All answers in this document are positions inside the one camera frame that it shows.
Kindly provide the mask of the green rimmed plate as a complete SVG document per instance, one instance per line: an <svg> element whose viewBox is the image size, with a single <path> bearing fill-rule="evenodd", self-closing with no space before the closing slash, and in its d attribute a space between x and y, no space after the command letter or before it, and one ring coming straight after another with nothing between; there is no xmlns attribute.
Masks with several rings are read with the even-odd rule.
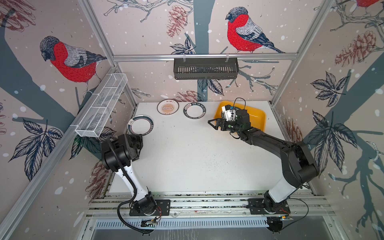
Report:
<svg viewBox="0 0 384 240"><path fill-rule="evenodd" d="M153 120L146 115L135 116L129 120L127 129L132 135L148 135L154 128Z"/></svg>

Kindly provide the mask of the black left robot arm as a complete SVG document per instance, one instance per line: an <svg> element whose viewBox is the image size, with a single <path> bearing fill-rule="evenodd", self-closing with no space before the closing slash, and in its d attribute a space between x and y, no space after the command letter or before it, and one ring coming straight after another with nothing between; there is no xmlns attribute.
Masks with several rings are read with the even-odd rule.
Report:
<svg viewBox="0 0 384 240"><path fill-rule="evenodd" d="M104 167L120 177L131 192L128 201L135 214L150 216L157 210L157 203L147 187L143 187L133 168L133 162L140 158L143 136L122 134L116 140L107 138L101 143Z"/></svg>

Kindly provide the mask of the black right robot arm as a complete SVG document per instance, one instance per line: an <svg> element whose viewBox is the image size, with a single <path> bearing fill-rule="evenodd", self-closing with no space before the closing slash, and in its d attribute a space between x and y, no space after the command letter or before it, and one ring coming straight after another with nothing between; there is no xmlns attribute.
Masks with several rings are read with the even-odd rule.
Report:
<svg viewBox="0 0 384 240"><path fill-rule="evenodd" d="M237 133L238 139L280 158L283 177L264 194L264 209L270 214L277 212L296 190L320 174L320 168L304 142L287 142L252 127L245 109L236 111L231 119L217 118L209 120L208 124L215 130Z"/></svg>

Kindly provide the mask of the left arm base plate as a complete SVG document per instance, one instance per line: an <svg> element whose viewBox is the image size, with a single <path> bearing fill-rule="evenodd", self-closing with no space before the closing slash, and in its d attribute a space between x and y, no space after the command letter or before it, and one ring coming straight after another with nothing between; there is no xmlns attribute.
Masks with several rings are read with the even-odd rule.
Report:
<svg viewBox="0 0 384 240"><path fill-rule="evenodd" d="M170 200L141 200L136 201L130 209L130 217L168 216L170 214Z"/></svg>

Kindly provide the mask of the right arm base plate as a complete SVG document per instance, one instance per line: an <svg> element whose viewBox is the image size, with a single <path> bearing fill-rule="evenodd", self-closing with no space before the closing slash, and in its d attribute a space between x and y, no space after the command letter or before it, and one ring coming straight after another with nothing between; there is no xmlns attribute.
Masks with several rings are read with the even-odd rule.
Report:
<svg viewBox="0 0 384 240"><path fill-rule="evenodd" d="M247 209L252 215L290 215L288 203L283 201L275 203L269 199L254 198L248 199Z"/></svg>

